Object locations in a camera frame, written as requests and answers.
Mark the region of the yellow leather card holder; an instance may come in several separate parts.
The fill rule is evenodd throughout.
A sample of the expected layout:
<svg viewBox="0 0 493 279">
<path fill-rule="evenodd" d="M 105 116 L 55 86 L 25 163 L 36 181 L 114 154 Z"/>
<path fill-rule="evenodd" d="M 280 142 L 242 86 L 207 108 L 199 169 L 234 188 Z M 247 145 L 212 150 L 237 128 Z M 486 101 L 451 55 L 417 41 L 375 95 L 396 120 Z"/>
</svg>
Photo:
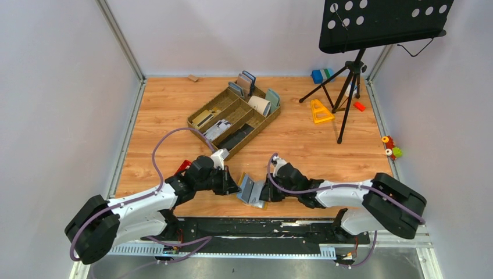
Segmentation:
<svg viewBox="0 0 493 279">
<path fill-rule="evenodd" d="M 264 181 L 254 181 L 251 176 L 243 172 L 238 182 L 241 191 L 236 196 L 245 205 L 258 209 L 266 209 L 266 202 L 260 199 L 264 185 Z"/>
</svg>

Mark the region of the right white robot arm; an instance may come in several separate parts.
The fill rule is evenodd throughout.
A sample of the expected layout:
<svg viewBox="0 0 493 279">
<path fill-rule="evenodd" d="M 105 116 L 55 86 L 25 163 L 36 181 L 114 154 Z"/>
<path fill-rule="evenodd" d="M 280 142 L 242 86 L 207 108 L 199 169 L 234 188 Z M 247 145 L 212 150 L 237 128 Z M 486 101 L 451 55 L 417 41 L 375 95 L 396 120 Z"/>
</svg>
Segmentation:
<svg viewBox="0 0 493 279">
<path fill-rule="evenodd" d="M 418 226 L 425 223 L 426 198 L 387 173 L 376 173 L 364 181 L 336 183 L 307 178 L 279 157 L 271 163 L 274 171 L 266 176 L 260 200 L 280 202 L 292 196 L 311 209 L 339 206 L 332 224 L 332 235 L 338 242 L 378 230 L 413 239 Z"/>
</svg>

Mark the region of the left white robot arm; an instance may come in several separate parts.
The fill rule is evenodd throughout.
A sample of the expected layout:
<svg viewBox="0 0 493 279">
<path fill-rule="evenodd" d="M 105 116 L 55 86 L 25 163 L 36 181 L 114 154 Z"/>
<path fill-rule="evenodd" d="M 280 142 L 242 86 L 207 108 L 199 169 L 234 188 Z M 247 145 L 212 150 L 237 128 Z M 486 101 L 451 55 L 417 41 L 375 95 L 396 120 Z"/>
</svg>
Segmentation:
<svg viewBox="0 0 493 279">
<path fill-rule="evenodd" d="M 119 199 L 91 197 L 65 227 L 74 261 L 92 264 L 113 247 L 143 237 L 173 239 L 178 233 L 173 210 L 194 198 L 198 191 L 216 195 L 241 192 L 227 166 L 199 156 L 187 169 L 146 191 Z"/>
</svg>

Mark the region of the gold cards in tray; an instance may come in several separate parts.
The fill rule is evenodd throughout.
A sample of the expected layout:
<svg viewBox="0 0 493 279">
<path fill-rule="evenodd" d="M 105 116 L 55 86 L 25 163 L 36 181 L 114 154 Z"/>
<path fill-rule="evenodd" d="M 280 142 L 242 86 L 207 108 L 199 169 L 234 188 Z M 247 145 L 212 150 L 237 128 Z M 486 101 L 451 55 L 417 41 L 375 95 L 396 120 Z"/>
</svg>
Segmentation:
<svg viewBox="0 0 493 279">
<path fill-rule="evenodd" d="M 196 116 L 191 124 L 193 127 L 200 129 L 203 127 L 207 122 L 213 119 L 215 116 L 215 111 L 213 110 L 204 110 L 202 111 L 198 116 Z"/>
</svg>

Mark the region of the beige card holder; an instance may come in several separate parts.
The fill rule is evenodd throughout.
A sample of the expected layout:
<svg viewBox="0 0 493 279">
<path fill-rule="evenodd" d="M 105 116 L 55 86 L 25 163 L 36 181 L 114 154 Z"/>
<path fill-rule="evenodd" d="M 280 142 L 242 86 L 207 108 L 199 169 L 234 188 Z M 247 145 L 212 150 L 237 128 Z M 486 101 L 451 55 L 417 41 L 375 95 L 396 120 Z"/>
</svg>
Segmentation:
<svg viewBox="0 0 493 279">
<path fill-rule="evenodd" d="M 264 117 L 267 117 L 270 113 L 271 102 L 259 96 L 251 96 L 248 101 L 248 105 L 262 114 Z"/>
</svg>

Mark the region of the teal card holder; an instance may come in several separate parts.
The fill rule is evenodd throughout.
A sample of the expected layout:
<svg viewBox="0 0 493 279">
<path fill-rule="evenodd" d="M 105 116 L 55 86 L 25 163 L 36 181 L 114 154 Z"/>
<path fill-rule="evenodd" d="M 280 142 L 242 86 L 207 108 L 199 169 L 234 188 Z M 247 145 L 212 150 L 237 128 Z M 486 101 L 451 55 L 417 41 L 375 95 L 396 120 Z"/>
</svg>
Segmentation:
<svg viewBox="0 0 493 279">
<path fill-rule="evenodd" d="M 270 102 L 270 113 L 273 113 L 280 107 L 281 98 L 273 89 L 269 88 L 267 90 L 265 99 Z"/>
</svg>

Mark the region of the blue card holders upright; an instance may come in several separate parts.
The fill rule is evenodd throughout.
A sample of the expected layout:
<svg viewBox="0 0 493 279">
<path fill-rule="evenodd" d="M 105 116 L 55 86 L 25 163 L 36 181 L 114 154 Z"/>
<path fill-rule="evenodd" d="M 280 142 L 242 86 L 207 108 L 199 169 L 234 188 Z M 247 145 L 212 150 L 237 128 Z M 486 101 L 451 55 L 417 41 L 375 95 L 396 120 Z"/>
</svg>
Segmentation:
<svg viewBox="0 0 493 279">
<path fill-rule="evenodd" d="M 240 98 L 251 96 L 255 88 L 256 77 L 250 72 L 243 70 L 238 74 L 235 82 L 228 82 L 228 88 Z"/>
</svg>

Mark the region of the red plastic block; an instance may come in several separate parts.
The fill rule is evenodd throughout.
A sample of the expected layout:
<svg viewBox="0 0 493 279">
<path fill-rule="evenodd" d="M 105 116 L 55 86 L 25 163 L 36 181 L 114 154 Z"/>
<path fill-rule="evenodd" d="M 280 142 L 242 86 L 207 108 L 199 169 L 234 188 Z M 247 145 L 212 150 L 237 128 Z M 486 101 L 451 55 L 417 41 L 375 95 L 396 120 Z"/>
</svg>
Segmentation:
<svg viewBox="0 0 493 279">
<path fill-rule="evenodd" d="M 184 170 L 187 170 L 190 167 L 190 165 L 191 165 L 191 161 L 184 160 L 182 162 L 182 164 L 179 166 L 179 168 L 177 169 L 177 171 L 175 172 L 175 174 L 178 174 L 178 173 L 180 173 L 180 172 L 182 172 Z"/>
</svg>

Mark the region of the woven compartment tray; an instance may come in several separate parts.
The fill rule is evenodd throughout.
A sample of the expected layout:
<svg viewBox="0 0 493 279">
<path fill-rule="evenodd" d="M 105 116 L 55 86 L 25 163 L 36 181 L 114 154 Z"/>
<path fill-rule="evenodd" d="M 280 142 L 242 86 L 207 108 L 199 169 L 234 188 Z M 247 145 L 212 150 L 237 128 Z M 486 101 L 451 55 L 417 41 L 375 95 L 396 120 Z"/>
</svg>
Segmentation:
<svg viewBox="0 0 493 279">
<path fill-rule="evenodd" d="M 259 96 L 261 98 L 266 97 L 266 92 L 255 86 L 251 96 Z M 231 159 L 236 155 L 242 148 L 244 148 L 249 142 L 251 142 L 260 132 L 262 132 L 270 123 L 272 123 L 281 113 L 281 103 L 280 107 L 273 113 L 269 113 L 267 117 L 253 109 L 248 105 L 248 101 L 251 96 L 245 99 L 240 98 L 237 94 L 233 93 L 229 88 L 224 89 L 221 93 L 213 97 L 207 103 L 205 103 L 201 108 L 195 111 L 192 115 L 187 117 L 188 127 L 194 128 L 199 131 L 199 139 L 206 144 L 211 144 L 213 148 L 219 149 L 217 146 L 222 140 L 224 140 L 228 135 L 237 131 L 244 124 L 249 124 L 254 128 L 253 132 L 247 135 L 235 148 L 229 151 L 229 156 L 227 160 Z M 203 127 L 197 129 L 192 126 L 192 120 L 198 116 L 204 110 L 215 111 L 215 116 L 212 120 L 207 122 Z M 217 137 L 214 141 L 210 141 L 205 138 L 204 132 L 211 126 L 213 126 L 217 121 L 226 119 L 231 123 L 231 127 L 228 128 L 224 133 Z"/>
</svg>

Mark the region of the yellow triangular toy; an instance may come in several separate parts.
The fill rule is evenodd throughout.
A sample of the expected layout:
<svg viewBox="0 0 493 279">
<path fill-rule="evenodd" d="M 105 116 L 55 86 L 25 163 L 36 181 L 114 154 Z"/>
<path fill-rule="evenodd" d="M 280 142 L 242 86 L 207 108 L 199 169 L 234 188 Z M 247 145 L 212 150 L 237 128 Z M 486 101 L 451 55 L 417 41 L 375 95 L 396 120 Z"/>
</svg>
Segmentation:
<svg viewBox="0 0 493 279">
<path fill-rule="evenodd" d="M 335 116 L 318 99 L 310 101 L 310 109 L 314 124 L 322 124 L 335 119 Z"/>
</svg>

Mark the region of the small wooden block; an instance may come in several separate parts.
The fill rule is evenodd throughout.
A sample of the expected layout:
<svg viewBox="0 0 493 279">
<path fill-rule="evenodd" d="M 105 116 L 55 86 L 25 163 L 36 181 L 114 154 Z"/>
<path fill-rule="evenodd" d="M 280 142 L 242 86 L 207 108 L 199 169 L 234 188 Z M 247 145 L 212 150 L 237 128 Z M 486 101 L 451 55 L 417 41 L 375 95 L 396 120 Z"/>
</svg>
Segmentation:
<svg viewBox="0 0 493 279">
<path fill-rule="evenodd" d="M 190 75 L 188 75 L 188 79 L 195 83 L 199 80 L 199 77 L 197 77 L 193 74 L 190 74 Z"/>
</svg>

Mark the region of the small red brick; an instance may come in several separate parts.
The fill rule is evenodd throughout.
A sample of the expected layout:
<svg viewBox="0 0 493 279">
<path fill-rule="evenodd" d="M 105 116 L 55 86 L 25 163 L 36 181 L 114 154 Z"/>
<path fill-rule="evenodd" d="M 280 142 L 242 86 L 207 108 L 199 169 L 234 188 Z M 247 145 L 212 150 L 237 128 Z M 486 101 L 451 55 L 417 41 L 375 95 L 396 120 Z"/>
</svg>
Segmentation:
<svg viewBox="0 0 493 279">
<path fill-rule="evenodd" d="M 355 102 L 354 104 L 354 107 L 359 110 L 360 112 L 364 112 L 366 110 L 366 107 L 365 105 L 363 105 L 362 103 L 360 102 Z"/>
</svg>

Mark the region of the blue green block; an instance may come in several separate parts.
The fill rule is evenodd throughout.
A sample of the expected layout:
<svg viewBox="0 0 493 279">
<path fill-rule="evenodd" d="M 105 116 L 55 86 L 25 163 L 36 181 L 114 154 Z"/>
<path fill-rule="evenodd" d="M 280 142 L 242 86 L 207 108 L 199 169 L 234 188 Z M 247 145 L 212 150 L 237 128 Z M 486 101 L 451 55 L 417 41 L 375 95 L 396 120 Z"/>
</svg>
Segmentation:
<svg viewBox="0 0 493 279">
<path fill-rule="evenodd" d="M 321 84 L 334 75 L 334 71 L 331 68 L 313 70 L 311 72 L 311 78 L 315 84 Z"/>
</svg>

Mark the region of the colourful toy car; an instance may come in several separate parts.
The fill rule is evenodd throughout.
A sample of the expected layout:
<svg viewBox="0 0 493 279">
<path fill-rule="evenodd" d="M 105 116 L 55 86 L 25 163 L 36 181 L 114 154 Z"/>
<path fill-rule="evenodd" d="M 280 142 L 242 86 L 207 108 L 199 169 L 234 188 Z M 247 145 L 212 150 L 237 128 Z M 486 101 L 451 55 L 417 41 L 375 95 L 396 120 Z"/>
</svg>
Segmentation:
<svg viewBox="0 0 493 279">
<path fill-rule="evenodd" d="M 381 138 L 383 144 L 385 145 L 385 154 L 391 160 L 397 160 L 403 156 L 402 150 L 395 145 L 393 138 L 389 135 L 383 136 Z"/>
</svg>

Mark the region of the black music stand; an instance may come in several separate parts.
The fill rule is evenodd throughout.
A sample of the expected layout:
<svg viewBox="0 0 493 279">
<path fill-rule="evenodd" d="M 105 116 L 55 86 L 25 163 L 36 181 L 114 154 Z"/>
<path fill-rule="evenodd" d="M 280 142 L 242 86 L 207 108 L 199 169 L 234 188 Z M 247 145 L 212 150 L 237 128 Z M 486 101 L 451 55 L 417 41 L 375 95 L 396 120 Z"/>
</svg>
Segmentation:
<svg viewBox="0 0 493 279">
<path fill-rule="evenodd" d="M 444 29 L 453 0 L 447 1 L 325 1 L 319 49 L 327 54 L 357 51 L 354 60 L 335 72 L 349 71 L 332 111 L 341 110 L 346 89 L 349 99 L 359 97 L 360 80 L 366 70 L 363 55 L 368 48 L 399 44 L 446 35 Z"/>
</svg>

